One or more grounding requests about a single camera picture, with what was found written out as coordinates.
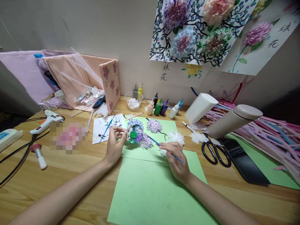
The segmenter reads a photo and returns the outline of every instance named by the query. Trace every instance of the beige thermos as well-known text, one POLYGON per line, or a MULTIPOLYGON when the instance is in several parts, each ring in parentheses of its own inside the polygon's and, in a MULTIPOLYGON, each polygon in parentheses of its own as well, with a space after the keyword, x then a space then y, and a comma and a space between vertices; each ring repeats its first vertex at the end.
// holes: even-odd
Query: beige thermos
POLYGON ((237 105, 210 125, 205 132, 214 139, 222 138, 226 134, 260 118, 263 113, 249 105, 237 105))

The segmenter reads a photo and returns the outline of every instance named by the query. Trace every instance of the white thermos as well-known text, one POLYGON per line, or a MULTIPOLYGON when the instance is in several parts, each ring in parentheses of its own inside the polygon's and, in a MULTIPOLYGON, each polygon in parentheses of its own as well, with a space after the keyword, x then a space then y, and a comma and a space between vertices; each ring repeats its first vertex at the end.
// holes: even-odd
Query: white thermos
POLYGON ((211 110, 218 101, 211 95, 200 93, 193 104, 185 113, 186 119, 189 123, 197 123, 209 110, 211 110))
POLYGON ((263 113, 249 105, 238 105, 222 116, 206 129, 206 133, 214 139, 222 138, 226 134, 260 118, 263 113))

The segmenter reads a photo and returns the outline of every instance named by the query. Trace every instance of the hand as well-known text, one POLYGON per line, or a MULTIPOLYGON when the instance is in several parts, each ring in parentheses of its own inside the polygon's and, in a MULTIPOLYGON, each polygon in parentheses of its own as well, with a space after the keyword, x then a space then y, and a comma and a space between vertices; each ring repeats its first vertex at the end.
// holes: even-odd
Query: hand
POLYGON ((113 166, 122 154, 122 149, 126 140, 127 129, 121 127, 111 127, 109 129, 109 138, 107 141, 107 148, 104 160, 108 162, 110 166, 113 166))
POLYGON ((171 171, 174 177, 182 182, 183 184, 187 184, 191 177, 190 169, 188 168, 187 158, 185 157, 184 153, 182 152, 182 144, 179 142, 168 142, 168 143, 160 143, 160 149, 167 150, 167 158, 171 167, 171 171))

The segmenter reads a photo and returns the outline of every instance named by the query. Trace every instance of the green paint bottle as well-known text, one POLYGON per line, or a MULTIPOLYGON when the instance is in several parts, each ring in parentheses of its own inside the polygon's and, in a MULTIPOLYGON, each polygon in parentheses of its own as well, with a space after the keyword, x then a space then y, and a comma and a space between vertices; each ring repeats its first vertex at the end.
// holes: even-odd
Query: green paint bottle
POLYGON ((162 98, 161 98, 155 107, 155 111, 154 111, 155 116, 158 116, 160 110, 162 109, 162 106, 163 106, 163 103, 162 103, 162 98))

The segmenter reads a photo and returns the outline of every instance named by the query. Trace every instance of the power strip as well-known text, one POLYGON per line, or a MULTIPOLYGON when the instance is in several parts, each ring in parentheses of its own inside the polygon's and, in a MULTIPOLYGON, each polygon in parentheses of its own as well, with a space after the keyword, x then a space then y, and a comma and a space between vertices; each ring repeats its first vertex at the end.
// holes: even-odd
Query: power strip
POLYGON ((23 131, 7 129, 0 133, 0 152, 23 136, 23 131))

